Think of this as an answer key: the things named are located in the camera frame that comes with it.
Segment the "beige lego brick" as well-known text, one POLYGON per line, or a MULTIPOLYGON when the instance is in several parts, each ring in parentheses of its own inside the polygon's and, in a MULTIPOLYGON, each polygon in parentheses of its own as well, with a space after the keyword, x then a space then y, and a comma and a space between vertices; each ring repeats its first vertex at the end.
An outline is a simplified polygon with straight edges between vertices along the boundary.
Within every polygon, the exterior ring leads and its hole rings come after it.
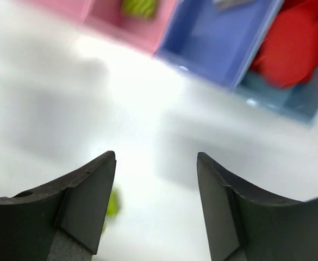
POLYGON ((213 3, 217 6, 218 11, 224 11, 252 2, 252 0, 213 0, 213 3))

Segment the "green square lego brick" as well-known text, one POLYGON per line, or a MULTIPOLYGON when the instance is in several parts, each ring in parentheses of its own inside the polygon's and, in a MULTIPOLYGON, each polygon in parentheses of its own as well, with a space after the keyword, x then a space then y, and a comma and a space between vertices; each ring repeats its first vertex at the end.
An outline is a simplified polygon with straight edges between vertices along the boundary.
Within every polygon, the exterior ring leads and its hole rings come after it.
POLYGON ((105 219, 103 222, 102 233, 105 231, 107 227, 107 222, 113 223, 116 221, 117 216, 119 215, 121 211, 121 208, 122 208, 122 202, 121 202, 120 191, 118 188, 113 188, 109 197, 107 211, 106 211, 105 219))

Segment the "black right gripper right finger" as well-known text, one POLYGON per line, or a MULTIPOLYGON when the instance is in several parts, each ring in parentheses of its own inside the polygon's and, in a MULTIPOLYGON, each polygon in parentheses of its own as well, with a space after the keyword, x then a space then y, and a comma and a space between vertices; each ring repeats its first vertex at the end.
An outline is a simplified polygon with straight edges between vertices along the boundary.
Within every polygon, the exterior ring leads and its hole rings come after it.
POLYGON ((204 152, 197 177, 212 260, 318 260, 318 198, 266 191, 204 152))

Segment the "small green lego brick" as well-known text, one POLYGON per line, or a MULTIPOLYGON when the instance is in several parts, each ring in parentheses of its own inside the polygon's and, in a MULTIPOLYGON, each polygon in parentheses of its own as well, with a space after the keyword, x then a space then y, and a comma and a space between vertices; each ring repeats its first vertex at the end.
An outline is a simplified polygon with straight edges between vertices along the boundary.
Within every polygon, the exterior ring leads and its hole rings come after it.
POLYGON ((158 4, 157 0, 124 0, 121 3, 121 13, 134 18, 152 19, 158 4))

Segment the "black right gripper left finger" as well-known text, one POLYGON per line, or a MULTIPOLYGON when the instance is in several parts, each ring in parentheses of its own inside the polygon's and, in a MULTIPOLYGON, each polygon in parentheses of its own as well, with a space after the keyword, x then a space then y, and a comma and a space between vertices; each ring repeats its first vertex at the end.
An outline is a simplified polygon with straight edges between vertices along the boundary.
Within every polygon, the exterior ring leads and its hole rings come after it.
POLYGON ((0 197, 0 260, 90 260, 113 187, 113 151, 14 197, 0 197))

